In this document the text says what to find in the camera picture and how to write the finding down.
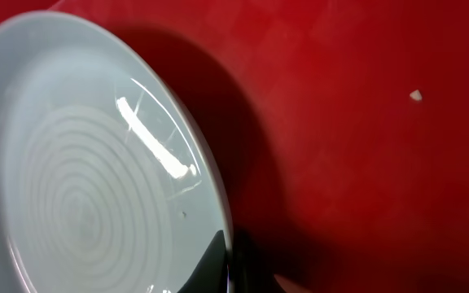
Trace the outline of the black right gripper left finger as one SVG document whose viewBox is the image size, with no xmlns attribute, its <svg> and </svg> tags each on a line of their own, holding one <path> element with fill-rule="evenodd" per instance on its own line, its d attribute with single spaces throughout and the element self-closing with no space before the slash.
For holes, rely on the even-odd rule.
<svg viewBox="0 0 469 293">
<path fill-rule="evenodd" d="M 229 287 L 228 274 L 224 232 L 218 230 L 178 293 L 226 293 Z"/>
</svg>

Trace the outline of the light blue plate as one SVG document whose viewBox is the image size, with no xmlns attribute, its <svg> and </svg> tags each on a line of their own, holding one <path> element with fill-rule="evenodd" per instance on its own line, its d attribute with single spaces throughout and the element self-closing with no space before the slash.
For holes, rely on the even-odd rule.
<svg viewBox="0 0 469 293">
<path fill-rule="evenodd" d="M 0 23 L 0 292 L 178 292 L 232 225 L 207 147 L 123 41 L 57 11 Z"/>
</svg>

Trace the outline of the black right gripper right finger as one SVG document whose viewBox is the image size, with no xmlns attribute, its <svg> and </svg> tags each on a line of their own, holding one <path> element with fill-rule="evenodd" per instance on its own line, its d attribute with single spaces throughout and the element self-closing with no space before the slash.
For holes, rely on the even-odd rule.
<svg viewBox="0 0 469 293">
<path fill-rule="evenodd" d="M 235 293 L 285 293 L 249 234 L 234 235 L 231 281 Z"/>
</svg>

